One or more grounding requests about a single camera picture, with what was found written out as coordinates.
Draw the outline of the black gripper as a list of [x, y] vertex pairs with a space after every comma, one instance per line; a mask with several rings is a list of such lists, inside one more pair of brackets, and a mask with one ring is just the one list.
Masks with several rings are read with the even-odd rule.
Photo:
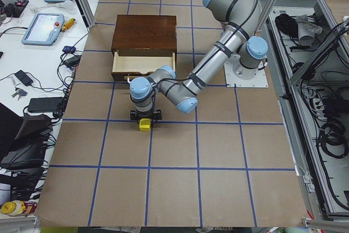
[[162, 120], [162, 112], [161, 110], [148, 110], [145, 112], [139, 110], [131, 110], [130, 111], [130, 120], [139, 123], [142, 118], [150, 118], [151, 119], [151, 127], [154, 124], [158, 123], [158, 121]]

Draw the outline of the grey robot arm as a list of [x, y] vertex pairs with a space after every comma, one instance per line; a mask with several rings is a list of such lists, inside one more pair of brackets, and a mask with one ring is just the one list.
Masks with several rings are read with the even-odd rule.
[[130, 99], [135, 109], [130, 112], [132, 121], [162, 119], [155, 110], [157, 93], [162, 93], [178, 110], [190, 113], [197, 106], [197, 95], [221, 69], [224, 63], [243, 44], [248, 44], [257, 28], [260, 13], [258, 0], [203, 0], [214, 18], [225, 23], [220, 39], [207, 52], [202, 61], [185, 79], [178, 79], [174, 70], [164, 65], [146, 77], [136, 77], [130, 82]]

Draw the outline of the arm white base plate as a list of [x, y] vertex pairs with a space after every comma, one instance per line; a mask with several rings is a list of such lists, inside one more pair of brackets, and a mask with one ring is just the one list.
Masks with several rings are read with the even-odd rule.
[[227, 87], [238, 88], [268, 88], [268, 81], [263, 66], [263, 60], [255, 69], [247, 69], [240, 64], [240, 55], [232, 55], [224, 64]]

